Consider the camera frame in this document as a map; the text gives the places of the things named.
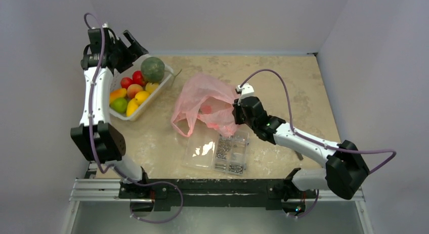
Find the green netted melon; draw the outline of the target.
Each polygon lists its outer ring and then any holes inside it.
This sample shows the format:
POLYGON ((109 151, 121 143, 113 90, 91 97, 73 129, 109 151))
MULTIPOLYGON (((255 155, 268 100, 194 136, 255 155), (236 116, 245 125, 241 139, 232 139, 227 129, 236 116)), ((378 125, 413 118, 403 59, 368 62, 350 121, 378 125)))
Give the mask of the green netted melon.
POLYGON ((141 63, 141 72, 147 82, 159 83, 164 78, 165 64, 158 57, 148 57, 141 63))

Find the pink plastic bag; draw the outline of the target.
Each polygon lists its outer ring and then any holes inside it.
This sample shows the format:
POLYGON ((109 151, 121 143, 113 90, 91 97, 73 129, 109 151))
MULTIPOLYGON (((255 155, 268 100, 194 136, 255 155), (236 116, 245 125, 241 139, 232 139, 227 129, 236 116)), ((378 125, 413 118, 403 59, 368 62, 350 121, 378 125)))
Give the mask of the pink plastic bag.
POLYGON ((207 74, 197 73, 182 87, 170 123, 184 137, 194 132, 199 120, 225 137, 234 135, 233 103, 238 99, 235 87, 207 74))

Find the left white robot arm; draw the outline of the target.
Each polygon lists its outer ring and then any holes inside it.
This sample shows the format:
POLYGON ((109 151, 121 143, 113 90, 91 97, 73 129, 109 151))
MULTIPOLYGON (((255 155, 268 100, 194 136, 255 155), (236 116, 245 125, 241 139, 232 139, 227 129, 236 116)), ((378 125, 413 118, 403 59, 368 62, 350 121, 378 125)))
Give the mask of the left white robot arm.
POLYGON ((150 194, 151 184, 144 179, 144 169, 126 155, 123 135, 112 126, 109 94, 114 72, 129 69, 148 51, 125 30, 125 43, 110 28, 88 30, 90 43, 83 50, 80 62, 85 80, 83 113, 70 135, 85 159, 95 162, 103 173, 114 170, 138 198, 150 194))

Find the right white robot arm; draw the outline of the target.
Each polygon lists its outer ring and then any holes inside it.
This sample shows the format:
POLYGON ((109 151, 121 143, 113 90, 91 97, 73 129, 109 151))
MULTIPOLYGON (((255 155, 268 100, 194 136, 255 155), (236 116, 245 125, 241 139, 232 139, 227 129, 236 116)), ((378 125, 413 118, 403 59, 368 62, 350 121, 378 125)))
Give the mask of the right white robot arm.
POLYGON ((246 124, 259 139, 292 149, 320 165, 319 169, 294 169, 285 179, 286 198, 319 189, 350 200, 369 175, 363 158, 353 154, 354 143, 338 144, 292 130, 285 120, 268 115, 257 97, 236 99, 233 116, 236 124, 246 124))

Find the small red apple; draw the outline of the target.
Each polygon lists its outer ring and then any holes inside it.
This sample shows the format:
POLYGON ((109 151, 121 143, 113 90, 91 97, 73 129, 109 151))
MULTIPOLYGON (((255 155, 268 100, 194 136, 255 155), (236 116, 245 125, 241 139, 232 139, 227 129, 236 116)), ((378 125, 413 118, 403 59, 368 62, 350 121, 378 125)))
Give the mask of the small red apple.
POLYGON ((128 87, 130 86, 130 85, 132 85, 134 82, 133 82, 133 80, 131 79, 131 78, 129 78, 129 77, 124 77, 124 78, 122 78, 121 79, 121 81, 120 81, 120 86, 121 86, 121 88, 125 88, 125 89, 128 89, 128 87))

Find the white plastic basket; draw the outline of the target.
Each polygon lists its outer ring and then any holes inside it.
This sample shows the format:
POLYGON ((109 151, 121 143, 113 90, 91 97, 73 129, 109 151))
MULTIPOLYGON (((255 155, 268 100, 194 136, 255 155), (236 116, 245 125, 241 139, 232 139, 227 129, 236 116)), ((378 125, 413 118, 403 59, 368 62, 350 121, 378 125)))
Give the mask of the white plastic basket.
POLYGON ((110 114, 135 121, 170 85, 175 74, 162 59, 143 55, 131 68, 114 72, 110 93, 110 114))

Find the large red apple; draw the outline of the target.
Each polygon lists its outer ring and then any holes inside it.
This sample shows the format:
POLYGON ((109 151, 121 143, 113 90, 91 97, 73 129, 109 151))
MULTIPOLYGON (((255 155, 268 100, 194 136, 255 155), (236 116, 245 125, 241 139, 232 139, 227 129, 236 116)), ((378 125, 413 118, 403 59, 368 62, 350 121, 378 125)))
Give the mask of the large red apple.
POLYGON ((146 85, 146 80, 144 79, 144 76, 140 70, 137 70, 133 73, 132 80, 134 84, 138 84, 142 87, 146 85))

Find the peach fruit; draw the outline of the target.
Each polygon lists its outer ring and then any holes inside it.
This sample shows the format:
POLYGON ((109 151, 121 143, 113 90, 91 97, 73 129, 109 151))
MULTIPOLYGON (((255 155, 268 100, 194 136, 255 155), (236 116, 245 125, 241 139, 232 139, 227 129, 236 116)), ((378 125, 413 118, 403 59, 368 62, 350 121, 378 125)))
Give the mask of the peach fruit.
POLYGON ((128 88, 127 88, 127 97, 129 99, 133 99, 135 97, 135 95, 141 91, 143 91, 144 88, 139 85, 139 84, 131 84, 128 88))

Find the orange yellow mango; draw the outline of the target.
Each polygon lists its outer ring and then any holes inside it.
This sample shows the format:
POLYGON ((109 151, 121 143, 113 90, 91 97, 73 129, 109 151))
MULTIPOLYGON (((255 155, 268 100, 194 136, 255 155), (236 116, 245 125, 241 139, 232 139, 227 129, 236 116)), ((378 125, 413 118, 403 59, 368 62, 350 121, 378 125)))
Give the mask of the orange yellow mango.
POLYGON ((116 99, 126 98, 126 96, 127 96, 126 88, 120 88, 120 89, 114 90, 109 95, 109 104, 112 104, 116 99))

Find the pale yellow fruit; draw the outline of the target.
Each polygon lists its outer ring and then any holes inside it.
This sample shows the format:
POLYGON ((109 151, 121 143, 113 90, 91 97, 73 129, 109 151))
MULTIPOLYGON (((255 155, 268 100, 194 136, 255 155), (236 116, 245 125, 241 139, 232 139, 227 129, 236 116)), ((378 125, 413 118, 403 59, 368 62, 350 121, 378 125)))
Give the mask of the pale yellow fruit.
POLYGON ((158 87, 159 87, 159 83, 148 82, 145 85, 145 91, 147 91, 149 94, 152 94, 157 90, 158 87))

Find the yellow lemon fruit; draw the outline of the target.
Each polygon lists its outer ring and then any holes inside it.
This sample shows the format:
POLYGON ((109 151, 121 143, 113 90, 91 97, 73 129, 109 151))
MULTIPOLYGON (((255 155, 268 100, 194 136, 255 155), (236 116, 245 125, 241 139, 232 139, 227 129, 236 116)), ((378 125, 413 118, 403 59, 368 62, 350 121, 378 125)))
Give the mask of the yellow lemon fruit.
POLYGON ((147 91, 143 90, 143 91, 136 93, 134 99, 136 100, 136 103, 138 105, 141 105, 150 97, 150 95, 151 94, 149 94, 147 91))
POLYGON ((139 104, 137 99, 136 98, 131 99, 127 105, 127 109, 125 113, 126 117, 131 117, 134 114, 134 112, 138 109, 138 107, 139 107, 139 104))

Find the clear plastic screw box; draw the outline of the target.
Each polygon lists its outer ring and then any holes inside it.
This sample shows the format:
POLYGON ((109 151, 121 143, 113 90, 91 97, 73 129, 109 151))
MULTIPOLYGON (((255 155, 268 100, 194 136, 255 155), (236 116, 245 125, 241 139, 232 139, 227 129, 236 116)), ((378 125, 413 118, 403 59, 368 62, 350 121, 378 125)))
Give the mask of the clear plastic screw box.
POLYGON ((188 138, 182 165, 243 176, 247 169, 248 146, 246 131, 238 130, 234 135, 224 137, 205 125, 196 125, 188 138))

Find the green lime fruit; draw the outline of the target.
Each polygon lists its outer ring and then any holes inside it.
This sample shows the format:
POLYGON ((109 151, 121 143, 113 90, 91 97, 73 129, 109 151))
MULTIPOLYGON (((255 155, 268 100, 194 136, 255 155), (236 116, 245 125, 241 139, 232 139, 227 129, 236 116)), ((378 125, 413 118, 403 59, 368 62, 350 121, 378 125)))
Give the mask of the green lime fruit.
POLYGON ((110 108, 119 114, 126 113, 127 106, 128 101, 126 98, 117 98, 110 104, 110 108))

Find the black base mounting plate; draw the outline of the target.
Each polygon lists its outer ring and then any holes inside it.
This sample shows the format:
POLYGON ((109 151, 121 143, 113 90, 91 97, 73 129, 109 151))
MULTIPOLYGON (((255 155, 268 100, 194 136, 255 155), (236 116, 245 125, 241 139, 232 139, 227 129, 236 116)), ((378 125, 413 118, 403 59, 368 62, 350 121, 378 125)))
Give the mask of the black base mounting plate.
POLYGON ((259 207, 282 210, 286 201, 314 199, 286 179, 144 179, 120 183, 120 199, 154 201, 155 211, 171 207, 259 207))

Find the aluminium frame rail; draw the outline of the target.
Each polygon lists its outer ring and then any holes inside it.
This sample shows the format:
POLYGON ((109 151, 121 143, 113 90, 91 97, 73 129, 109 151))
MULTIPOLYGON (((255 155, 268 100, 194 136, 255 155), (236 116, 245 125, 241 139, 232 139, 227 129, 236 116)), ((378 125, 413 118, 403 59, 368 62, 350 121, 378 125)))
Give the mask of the aluminium frame rail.
MULTIPOLYGON (((119 179, 76 179, 69 201, 131 201, 131 202, 151 202, 153 197, 125 197, 121 193, 119 179)), ((240 193, 236 191, 197 191, 191 192, 185 188, 181 188, 183 197, 219 197, 219 196, 252 196, 256 194, 240 193)), ((337 196, 332 191, 320 190, 319 201, 365 201, 365 196, 362 189, 359 189, 350 200, 345 200, 337 196)))

